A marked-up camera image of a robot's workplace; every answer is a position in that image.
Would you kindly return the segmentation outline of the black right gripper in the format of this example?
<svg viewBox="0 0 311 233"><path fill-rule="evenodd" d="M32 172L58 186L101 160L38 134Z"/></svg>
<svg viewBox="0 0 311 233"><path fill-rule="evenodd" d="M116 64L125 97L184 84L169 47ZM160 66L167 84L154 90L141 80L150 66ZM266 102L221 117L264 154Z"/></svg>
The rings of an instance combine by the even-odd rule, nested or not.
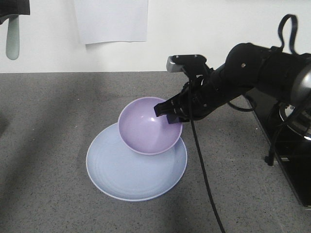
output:
<svg viewBox="0 0 311 233"><path fill-rule="evenodd" d="M193 119L200 120L232 99L233 87L225 79L224 71L214 71L192 83L190 97L189 88L185 87L171 99L155 105L154 111L157 117L167 115L169 124L185 123L189 121L189 100Z"/></svg>

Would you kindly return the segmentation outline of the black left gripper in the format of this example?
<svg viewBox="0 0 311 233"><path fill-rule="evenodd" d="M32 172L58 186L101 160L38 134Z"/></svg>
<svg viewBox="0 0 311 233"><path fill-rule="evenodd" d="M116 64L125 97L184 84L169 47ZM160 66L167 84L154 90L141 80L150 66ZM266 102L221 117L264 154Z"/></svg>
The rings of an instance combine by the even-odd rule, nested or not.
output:
<svg viewBox="0 0 311 233"><path fill-rule="evenodd" d="M0 0L0 24L19 15L30 15L29 0Z"/></svg>

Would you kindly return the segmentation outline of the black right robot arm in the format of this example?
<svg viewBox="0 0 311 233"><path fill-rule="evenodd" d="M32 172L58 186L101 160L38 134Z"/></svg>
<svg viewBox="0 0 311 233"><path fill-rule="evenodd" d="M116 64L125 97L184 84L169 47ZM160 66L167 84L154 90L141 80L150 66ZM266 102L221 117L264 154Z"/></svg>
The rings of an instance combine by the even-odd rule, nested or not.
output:
<svg viewBox="0 0 311 233"><path fill-rule="evenodd" d="M201 120L253 88L295 107L311 103L310 54L287 54L275 47L241 43L216 70L206 62L201 55L168 58L167 70L184 72L189 82L179 94L154 107L156 116L167 115L169 123Z"/></svg>

